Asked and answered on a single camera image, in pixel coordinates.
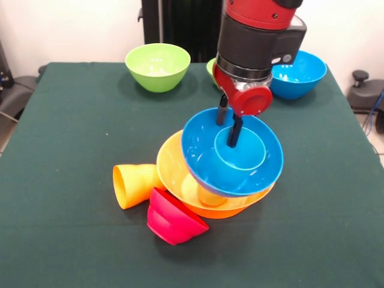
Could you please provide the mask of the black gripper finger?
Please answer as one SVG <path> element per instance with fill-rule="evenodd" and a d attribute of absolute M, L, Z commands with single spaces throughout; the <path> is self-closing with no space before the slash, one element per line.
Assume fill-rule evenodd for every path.
<path fill-rule="evenodd" d="M 224 124 L 227 110 L 228 110 L 228 97 L 226 96 L 226 94 L 223 94 L 221 96 L 221 100 L 218 106 L 218 112 L 217 112 L 217 118 L 216 118 L 217 125 Z"/>
<path fill-rule="evenodd" d="M 235 148 L 239 139 L 239 135 L 242 129 L 243 120 L 236 114 L 233 115 L 234 124 L 230 129 L 229 136 L 227 138 L 227 145 L 231 148 Z"/>

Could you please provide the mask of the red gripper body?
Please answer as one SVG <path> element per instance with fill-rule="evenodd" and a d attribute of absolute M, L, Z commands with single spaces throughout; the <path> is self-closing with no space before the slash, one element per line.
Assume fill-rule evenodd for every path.
<path fill-rule="evenodd" d="M 235 81 L 219 68 L 217 62 L 213 66 L 213 75 L 218 87 L 227 96 L 228 104 L 238 117 L 259 115 L 272 103 L 272 92 L 267 86 L 237 88 Z"/>

